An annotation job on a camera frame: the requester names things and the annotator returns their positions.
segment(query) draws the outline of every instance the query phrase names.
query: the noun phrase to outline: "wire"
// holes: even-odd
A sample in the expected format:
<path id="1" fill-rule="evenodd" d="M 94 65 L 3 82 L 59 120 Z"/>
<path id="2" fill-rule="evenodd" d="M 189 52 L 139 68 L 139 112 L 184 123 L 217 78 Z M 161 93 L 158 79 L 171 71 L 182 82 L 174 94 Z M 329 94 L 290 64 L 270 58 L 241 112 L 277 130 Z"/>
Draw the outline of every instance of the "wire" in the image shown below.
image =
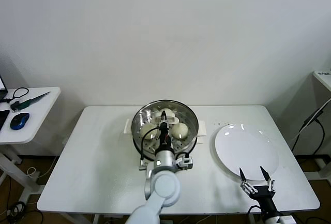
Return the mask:
<path id="1" fill-rule="evenodd" d="M 181 220 L 178 224 L 182 224 L 184 221 L 186 221 L 190 216 L 186 216 L 183 220 Z"/>
<path id="2" fill-rule="evenodd" d="M 310 124 L 310 122 L 311 122 L 311 120 L 313 120 L 314 119 L 314 117 L 321 111 L 321 110 L 323 110 L 324 108 L 325 108 L 325 106 L 329 103 L 331 101 L 331 98 L 328 100 L 328 101 L 326 101 L 325 102 L 325 104 L 323 104 L 316 112 L 315 112 L 315 114 L 312 116 L 312 118 L 307 122 L 307 124 L 298 132 L 298 134 L 296 135 L 296 136 L 294 136 L 293 138 L 292 138 L 292 140 L 294 140 L 296 137 L 298 137 L 299 136 L 299 134 Z"/>
<path id="3" fill-rule="evenodd" d="M 16 93 L 19 89 L 25 89 L 25 90 L 26 90 L 26 93 L 24 93 L 24 94 L 21 95 L 21 96 L 15 96 L 15 93 Z M 29 89 L 28 89 L 28 88 L 25 88 L 25 87 L 17 88 L 17 89 L 14 91 L 14 93 L 12 94 L 12 100 L 17 99 L 17 98 L 21 98 L 22 96 L 27 95 L 27 93 L 29 93 Z"/>
<path id="4" fill-rule="evenodd" d="M 205 219 L 208 219 L 210 216 L 211 216 L 211 215 L 208 215 L 207 217 L 205 217 L 205 218 L 203 218 L 203 219 L 199 220 L 199 221 L 198 221 L 196 224 L 198 224 L 198 223 L 200 223 L 200 222 L 204 221 Z"/>
<path id="5" fill-rule="evenodd" d="M 293 214 L 292 215 L 295 217 L 295 219 L 298 219 L 298 221 L 300 221 L 301 224 L 305 224 L 296 214 Z"/>
<path id="6" fill-rule="evenodd" d="M 47 170 L 47 172 L 45 172 L 45 173 L 44 173 L 43 175 L 41 175 L 41 176 L 38 176 L 37 178 L 41 178 L 41 177 L 47 175 L 47 174 L 50 172 L 50 170 L 52 169 L 52 167 L 53 167 L 53 165 L 54 165 L 56 159 L 57 159 L 57 156 L 55 156 L 55 158 L 54 158 L 54 160 L 53 160 L 51 166 L 50 166 L 49 169 Z M 26 170 L 26 175 L 27 175 L 28 177 L 32 177 L 32 175 L 35 174 L 35 173 L 36 173 L 36 168 L 35 168 L 35 167 L 29 167 L 29 168 Z"/>
<path id="7" fill-rule="evenodd" d="M 313 216 L 313 217 L 309 217 L 309 218 L 306 220 L 306 224 L 308 224 L 308 221 L 309 221 L 309 220 L 312 220 L 312 219 L 322 220 L 322 221 L 324 221 L 325 223 L 329 223 L 329 224 L 331 224 L 331 222 L 329 222 L 329 221 L 327 221 L 327 220 L 325 220 L 325 219 L 323 219 L 323 218 L 315 217 L 315 216 Z"/>
<path id="8" fill-rule="evenodd" d="M 11 192 L 11 177 L 9 177 L 9 192 L 8 192 L 8 199 L 7 199 L 7 210 L 9 210 L 9 199 L 10 199 L 10 192 Z"/>
<path id="9" fill-rule="evenodd" d="M 110 224 L 112 221 L 115 221 L 115 220 L 121 220 L 123 219 L 123 217 L 120 217 L 120 218 L 117 218 L 117 219 L 111 219 L 111 220 L 108 220 L 106 221 L 104 224 Z"/>
<path id="10" fill-rule="evenodd" d="M 3 214 L 6 213 L 6 212 L 7 212 L 7 210 L 3 211 L 3 212 L 0 214 L 0 216 L 3 215 Z"/>
<path id="11" fill-rule="evenodd" d="M 148 131 L 145 135 L 144 135 L 144 137 L 141 139 L 141 147 L 140 147 L 140 160 L 143 160 L 144 159 L 144 148 L 143 148 L 143 142 L 144 142 L 144 140 L 145 140 L 145 138 L 146 138 L 146 136 L 150 133 L 150 132 L 152 132 L 152 131 L 154 131 L 154 130 L 156 130 L 156 129 L 159 129 L 159 127 L 154 127 L 154 128 L 152 128 L 150 131 Z"/>
<path id="12" fill-rule="evenodd" d="M 322 137 L 322 140 L 321 140 L 321 143 L 320 143 L 319 147 L 317 147 L 317 149 L 315 150 L 315 152 L 313 152 L 312 155 L 315 155 L 315 154 L 317 153 L 317 151 L 318 151 L 318 150 L 321 148 L 321 146 L 323 145 L 323 142 L 324 142 L 324 139 L 325 139 L 325 130 L 324 130 L 324 127 L 323 127 L 322 123 L 321 123 L 318 119 L 316 119 L 315 122 L 316 122 L 317 124 L 320 125 L 320 127 L 321 127 L 321 129 L 322 129 L 322 132 L 323 132 L 323 137 Z"/>
<path id="13" fill-rule="evenodd" d="M 31 203 L 27 203 L 26 205 L 33 205 L 33 204 L 36 204 L 38 201 L 36 202 L 31 202 Z"/>
<path id="14" fill-rule="evenodd" d="M 251 206 L 251 207 L 249 208 L 249 210 L 248 210 L 248 212 L 247 212 L 247 215 L 249 215 L 249 214 L 250 214 L 250 212 L 252 211 L 252 209 L 253 209 L 253 208 L 255 208 L 255 207 L 257 207 L 257 208 L 261 209 L 261 207 L 260 207 L 260 206 L 257 206 L 257 205 L 253 205 L 253 206 Z"/>
<path id="15" fill-rule="evenodd" d="M 294 151 L 294 148 L 295 148 L 295 146 L 296 146 L 296 144 L 297 144 L 297 142 L 298 142 L 298 140 L 299 140 L 299 137 L 300 137 L 300 131 L 303 129 L 304 126 L 305 126 L 305 124 L 303 124 L 303 125 L 301 126 L 300 130 L 299 130 L 299 134 L 298 134 L 298 136 L 296 137 L 295 143 L 294 143 L 294 145 L 293 145 L 293 147 L 292 147 L 292 149 L 291 149 L 292 152 Z"/>
<path id="16" fill-rule="evenodd" d="M 253 205 L 253 206 L 251 206 L 251 207 L 249 208 L 249 210 L 247 211 L 247 223 L 249 223 L 249 214 L 250 214 L 250 212 L 252 211 L 252 209 L 255 208 L 255 207 L 261 209 L 261 207 L 258 206 L 258 205 Z"/>
<path id="17" fill-rule="evenodd" d="M 5 211 L 3 211 L 1 215 L 3 215 L 4 213 L 6 213 L 8 211 L 8 205 L 9 205 L 9 198 L 10 198 L 10 192 L 11 192 L 11 177 L 9 177 L 9 192 L 8 192 L 8 199 L 7 199 L 7 208 Z"/>
<path id="18" fill-rule="evenodd" d="M 37 212 L 37 213 L 40 213 L 41 214 L 41 222 L 40 222 L 40 224 L 42 224 L 43 223 L 43 213 L 41 211 L 39 211 L 39 210 L 31 210 L 29 212 L 26 212 L 26 214 L 33 213 L 33 212 Z"/>
<path id="19" fill-rule="evenodd" d="M 321 123 L 318 119 L 316 119 L 315 122 L 316 122 L 317 124 L 320 125 L 320 127 L 321 127 L 321 129 L 322 129 L 322 132 L 323 132 L 323 137 L 322 137 L 321 143 L 319 144 L 319 146 L 318 146 L 317 149 L 313 152 L 312 155 L 315 155 L 315 154 L 317 153 L 317 151 L 318 151 L 318 150 L 321 148 L 321 146 L 323 145 L 323 142 L 324 142 L 324 139 L 325 139 L 325 130 L 324 130 L 324 127 L 323 127 L 322 123 Z M 296 141 L 295 141 L 294 146 L 292 147 L 291 151 L 294 150 L 294 148 L 295 148 L 295 146 L 296 146 L 296 144 L 297 144 L 297 142 L 298 142 L 299 137 L 300 137 L 300 135 L 297 136 Z"/>

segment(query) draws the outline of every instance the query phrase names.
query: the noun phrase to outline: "ceramic plate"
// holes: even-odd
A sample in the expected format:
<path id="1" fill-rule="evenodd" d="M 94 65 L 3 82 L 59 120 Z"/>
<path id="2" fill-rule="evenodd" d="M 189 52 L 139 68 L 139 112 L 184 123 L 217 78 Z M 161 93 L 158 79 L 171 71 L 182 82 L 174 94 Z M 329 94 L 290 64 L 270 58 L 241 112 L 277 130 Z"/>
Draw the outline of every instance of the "ceramic plate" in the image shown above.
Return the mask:
<path id="1" fill-rule="evenodd" d="M 271 176 L 279 158 L 269 138 L 255 126 L 232 124 L 223 127 L 215 138 L 216 153 L 222 163 L 240 176 L 241 168 L 248 180 L 264 180 L 260 166 Z"/>

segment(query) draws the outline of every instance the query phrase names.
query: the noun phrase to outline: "laptop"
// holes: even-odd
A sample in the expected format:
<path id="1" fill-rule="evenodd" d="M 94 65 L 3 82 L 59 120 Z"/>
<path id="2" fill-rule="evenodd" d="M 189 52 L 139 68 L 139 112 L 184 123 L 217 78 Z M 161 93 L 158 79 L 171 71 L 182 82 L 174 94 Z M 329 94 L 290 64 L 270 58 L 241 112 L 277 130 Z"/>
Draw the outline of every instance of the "laptop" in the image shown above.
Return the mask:
<path id="1" fill-rule="evenodd" d="M 2 80 L 1 76 L 0 76 L 0 100 L 4 99 L 4 97 L 7 95 L 8 90 L 5 86 L 4 81 Z"/>

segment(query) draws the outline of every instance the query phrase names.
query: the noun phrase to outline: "small white desk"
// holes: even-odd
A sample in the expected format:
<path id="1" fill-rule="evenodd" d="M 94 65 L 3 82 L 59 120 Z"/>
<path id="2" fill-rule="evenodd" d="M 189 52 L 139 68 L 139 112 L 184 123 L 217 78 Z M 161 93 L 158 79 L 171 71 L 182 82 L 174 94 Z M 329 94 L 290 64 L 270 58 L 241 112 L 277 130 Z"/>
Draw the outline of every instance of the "small white desk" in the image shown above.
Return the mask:
<path id="1" fill-rule="evenodd" d="M 145 171 L 139 171 L 139 153 L 132 137 L 123 133 L 127 118 L 140 107 L 87 107 L 78 120 L 37 207 L 41 211 L 92 214 L 131 214 L 145 203 Z M 291 150 L 263 106 L 191 106 L 206 124 L 207 136 L 191 153 L 193 169 L 180 171 L 179 201 L 161 214 L 246 213 L 256 202 L 241 190 L 240 180 L 218 160 L 217 131 L 227 123 L 257 125 L 279 154 L 272 176 L 275 204 L 280 211 L 313 210 L 319 200 Z M 262 185 L 266 182 L 253 182 Z"/>
<path id="2" fill-rule="evenodd" d="M 331 70 L 316 70 L 314 76 L 331 91 Z M 328 180 L 331 185 L 331 162 L 327 165 L 321 158 L 315 159 L 320 171 L 305 172 L 308 180 Z"/>
<path id="3" fill-rule="evenodd" d="M 47 114 L 53 107 L 61 90 L 59 87 L 29 88 L 29 93 L 19 99 L 20 102 L 23 102 L 25 100 L 37 97 L 48 91 L 50 91 L 48 95 L 44 96 L 41 100 L 32 104 L 26 109 L 20 111 L 27 112 L 30 114 L 28 121 L 22 129 L 10 129 L 10 122 L 12 118 L 20 113 L 13 113 L 11 111 L 4 125 L 2 126 L 2 129 L 0 130 L 0 169 L 4 172 L 0 178 L 0 183 L 4 180 L 6 175 L 9 175 L 15 181 L 24 186 L 25 189 L 20 198 L 20 201 L 23 202 L 26 202 L 28 200 L 29 195 L 41 193 L 44 185 L 41 186 L 35 182 L 38 173 L 34 174 L 34 178 L 30 178 L 14 165 L 15 163 L 21 163 L 22 160 L 16 155 L 16 153 L 11 149 L 9 145 L 24 144 L 34 138 Z M 11 98 L 13 92 L 14 89 L 9 89 L 6 97 Z M 10 110 L 10 105 L 8 103 L 0 103 L 0 111 L 7 109 Z"/>
<path id="4" fill-rule="evenodd" d="M 314 76 L 331 91 L 331 70 L 316 70 Z"/>

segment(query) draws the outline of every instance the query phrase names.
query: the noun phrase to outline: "blue mouse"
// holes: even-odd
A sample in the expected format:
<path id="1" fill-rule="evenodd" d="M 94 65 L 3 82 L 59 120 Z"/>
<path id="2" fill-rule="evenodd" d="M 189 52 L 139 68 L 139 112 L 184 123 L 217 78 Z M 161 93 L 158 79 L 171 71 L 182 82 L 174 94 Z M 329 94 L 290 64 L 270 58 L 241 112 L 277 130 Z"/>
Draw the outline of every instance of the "blue mouse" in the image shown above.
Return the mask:
<path id="1" fill-rule="evenodd" d="M 23 128 L 29 117 L 29 113 L 20 113 L 15 115 L 10 122 L 10 128 L 13 130 L 19 130 Z"/>

